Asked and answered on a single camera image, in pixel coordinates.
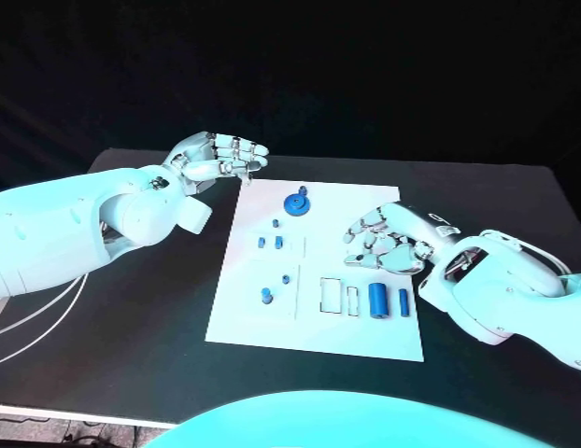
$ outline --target robotic hand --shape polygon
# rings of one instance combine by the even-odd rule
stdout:
[[[520,334],[581,370],[581,273],[571,274],[551,254],[499,231],[461,238],[445,219],[402,203],[372,210],[350,226],[344,243],[363,232],[363,253],[346,257],[347,266],[412,275],[429,261],[418,295],[461,329],[492,345]],[[385,253],[379,242],[389,242]]]
[[[197,133],[161,165],[77,175],[0,193],[0,297],[61,285],[173,227],[198,233],[210,208],[191,195],[217,177],[266,166],[268,150],[230,135]]]

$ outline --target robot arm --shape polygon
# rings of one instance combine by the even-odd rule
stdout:
[[[362,232],[362,254],[349,256],[346,265],[415,274],[429,261],[418,294],[461,329],[492,345],[520,334],[581,370],[581,274],[551,254],[499,231],[461,239],[441,217],[402,203],[372,210],[350,226],[344,243]]]
[[[122,168],[0,193],[0,297],[63,284],[173,227],[198,233],[210,208],[191,194],[266,166],[268,150],[214,133],[183,140],[161,165]]]

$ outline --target black backdrop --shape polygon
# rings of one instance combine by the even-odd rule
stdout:
[[[0,2],[0,189],[209,130],[548,165],[581,217],[581,2],[383,3]]]

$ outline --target black table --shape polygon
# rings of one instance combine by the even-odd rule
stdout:
[[[90,170],[164,158],[164,152],[110,149]],[[272,156],[261,176],[396,185],[403,201],[466,234],[497,229],[581,272],[581,226],[543,167]],[[64,322],[0,366],[0,403],[177,423],[261,394],[334,389],[414,399],[581,446],[580,372],[525,338],[481,344],[424,301],[424,363],[204,342],[237,188],[236,179],[222,179],[198,196],[213,209],[201,235],[177,229],[92,273]],[[0,328],[61,289],[9,300]],[[0,338],[0,357],[44,331],[67,302]]]

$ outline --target white paper sheet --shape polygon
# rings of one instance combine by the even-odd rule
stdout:
[[[310,211],[291,217],[284,199],[302,185]],[[206,341],[422,361],[411,278],[343,264],[347,254],[362,252],[363,240],[357,237],[344,245],[346,229],[373,207],[398,200],[398,187],[266,179],[242,186]],[[276,235],[284,238],[281,249],[274,248]],[[340,279],[340,314],[320,312],[321,277]],[[388,286],[388,319],[370,318],[369,283]],[[269,305],[261,301],[263,287],[271,290]],[[357,288],[359,316],[349,315],[347,287]],[[399,288],[409,292],[409,317],[399,314]]]

